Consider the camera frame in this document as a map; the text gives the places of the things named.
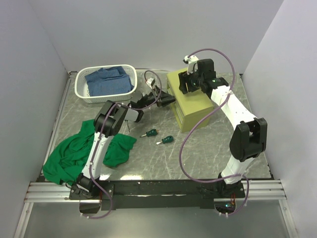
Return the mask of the green stubby screwdriver orange cap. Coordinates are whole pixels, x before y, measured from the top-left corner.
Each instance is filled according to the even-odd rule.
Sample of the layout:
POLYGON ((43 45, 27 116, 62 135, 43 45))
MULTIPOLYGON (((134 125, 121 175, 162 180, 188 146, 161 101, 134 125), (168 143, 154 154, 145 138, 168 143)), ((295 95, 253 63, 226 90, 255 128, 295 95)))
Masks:
POLYGON ((159 133, 159 131, 157 129, 151 129, 151 130, 147 131, 145 134, 141 135, 140 138, 157 136, 158 133, 159 133))

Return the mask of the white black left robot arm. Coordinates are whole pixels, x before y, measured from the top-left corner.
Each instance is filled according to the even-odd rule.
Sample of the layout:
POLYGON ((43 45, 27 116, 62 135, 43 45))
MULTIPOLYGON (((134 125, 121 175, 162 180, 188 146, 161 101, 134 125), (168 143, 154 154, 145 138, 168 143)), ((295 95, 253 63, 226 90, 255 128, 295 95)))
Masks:
POLYGON ((114 137, 118 134, 124 121, 139 122, 144 115, 144 109, 156 104, 165 107, 176 101, 175 97, 155 86, 149 94, 140 92, 131 98, 128 105, 106 101, 94 119, 94 139, 88 160, 76 179, 76 187, 87 199, 98 195, 96 182, 101 175, 101 165, 106 151, 114 137))

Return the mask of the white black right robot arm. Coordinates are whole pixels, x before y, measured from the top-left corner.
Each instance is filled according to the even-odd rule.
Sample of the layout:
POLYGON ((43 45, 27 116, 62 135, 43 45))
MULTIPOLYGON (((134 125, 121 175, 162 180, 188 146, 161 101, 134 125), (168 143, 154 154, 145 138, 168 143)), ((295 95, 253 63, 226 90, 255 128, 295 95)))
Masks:
POLYGON ((228 82, 217 77, 213 60, 185 56, 183 61, 188 68, 178 74, 179 90, 187 94, 200 89, 221 108, 234 129, 229 143, 231 156, 214 189, 227 198, 239 189, 249 164, 266 149, 267 122, 252 114, 234 95, 228 82))

